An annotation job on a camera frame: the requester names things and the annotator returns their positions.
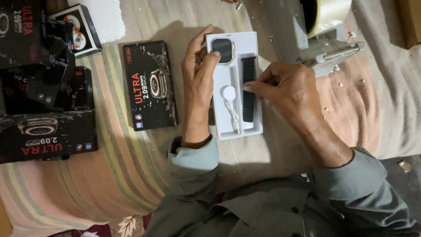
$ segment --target styrofoam piece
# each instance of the styrofoam piece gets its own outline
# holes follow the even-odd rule
[[[256,57],[254,60],[255,76],[258,77],[258,47],[256,32],[241,32],[231,34],[215,34],[206,36],[208,53],[211,52],[211,42],[216,38],[229,39],[234,45],[233,59],[229,64],[218,64],[213,73],[213,110],[215,112],[216,130],[219,140],[245,137],[263,133],[261,101],[255,98],[253,123],[242,120],[242,77],[243,67],[241,59]],[[237,134],[232,125],[232,117],[225,105],[222,92],[227,86],[237,91],[237,97],[232,101],[234,109],[240,117],[240,134]]]
[[[119,0],[67,0],[69,6],[78,3],[89,10],[101,43],[119,40],[126,35]]]

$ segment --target white box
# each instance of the white box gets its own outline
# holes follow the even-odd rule
[[[230,34],[215,34],[206,36],[208,53],[211,52],[211,43],[214,39],[229,39],[234,46],[233,59],[228,64],[218,64],[213,73],[213,110],[219,140],[245,137],[263,133],[261,101],[255,97],[253,122],[244,122],[242,118],[243,104],[243,67],[241,59],[256,57],[254,60],[255,78],[258,77],[258,49],[256,32],[241,32]],[[240,117],[240,134],[234,130],[232,117],[222,97],[222,90],[233,86],[237,97],[233,101],[234,109]]]

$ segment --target logo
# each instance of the logo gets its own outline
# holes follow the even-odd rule
[[[92,149],[92,143],[85,143],[85,149],[86,150]]]
[[[131,52],[130,52],[129,47],[126,48],[126,55],[127,55],[127,63],[131,64]]]

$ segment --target man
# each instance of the man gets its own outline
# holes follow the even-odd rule
[[[154,212],[145,236],[419,236],[408,207],[385,180],[381,163],[350,148],[325,122],[312,69],[272,63],[244,90],[266,98],[306,143],[311,182],[299,176],[264,180],[226,192],[216,201],[218,154],[208,131],[213,71],[220,54],[200,49],[207,26],[184,58],[182,137],[168,151],[170,194]]]

